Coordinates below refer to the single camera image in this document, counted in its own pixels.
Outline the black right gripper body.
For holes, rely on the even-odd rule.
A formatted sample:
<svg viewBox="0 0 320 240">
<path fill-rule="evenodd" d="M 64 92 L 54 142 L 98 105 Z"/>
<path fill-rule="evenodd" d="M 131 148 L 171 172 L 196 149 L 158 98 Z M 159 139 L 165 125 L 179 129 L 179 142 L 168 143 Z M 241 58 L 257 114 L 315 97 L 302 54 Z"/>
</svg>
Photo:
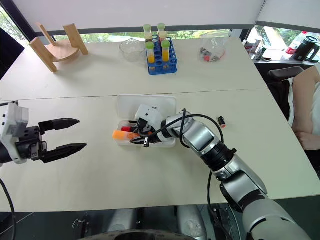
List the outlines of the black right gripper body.
<svg viewBox="0 0 320 240">
<path fill-rule="evenodd" d="M 139 118 L 137 120 L 137 133 L 141 137 L 151 135 L 153 133 L 153 127 L 149 125 L 146 120 Z"/>
</svg>

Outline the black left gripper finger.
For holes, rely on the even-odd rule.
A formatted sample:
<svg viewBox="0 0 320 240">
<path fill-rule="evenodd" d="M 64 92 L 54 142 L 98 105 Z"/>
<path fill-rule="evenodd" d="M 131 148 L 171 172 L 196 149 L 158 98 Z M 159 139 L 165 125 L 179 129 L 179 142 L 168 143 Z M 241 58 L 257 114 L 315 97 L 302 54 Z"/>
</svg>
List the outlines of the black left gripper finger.
<svg viewBox="0 0 320 240">
<path fill-rule="evenodd" d="M 51 131 L 51 130 L 58 131 L 62 129 L 67 129 L 78 123 L 80 123 L 80 121 L 77 119 L 59 118 L 54 120 L 43 121 L 43 122 L 40 122 L 38 125 L 39 125 L 40 134 L 44 135 L 46 131 Z"/>
<path fill-rule="evenodd" d="M 51 163 L 60 159 L 67 158 L 87 146 L 87 143 L 71 143 L 63 146 L 59 146 L 54 150 L 44 152 L 40 160 L 44 163 Z"/>
</svg>

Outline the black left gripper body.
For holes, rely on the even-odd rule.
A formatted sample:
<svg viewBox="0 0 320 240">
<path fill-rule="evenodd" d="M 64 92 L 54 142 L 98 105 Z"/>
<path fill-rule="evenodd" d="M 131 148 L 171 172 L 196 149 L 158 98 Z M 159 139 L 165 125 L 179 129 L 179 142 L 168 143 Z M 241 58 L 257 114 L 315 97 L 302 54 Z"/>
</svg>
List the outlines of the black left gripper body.
<svg viewBox="0 0 320 240">
<path fill-rule="evenodd" d="M 39 126 L 27 127 L 22 131 L 15 145 L 23 160 L 46 161 L 48 149 L 46 141 L 42 139 L 44 134 L 45 131 Z"/>
</svg>

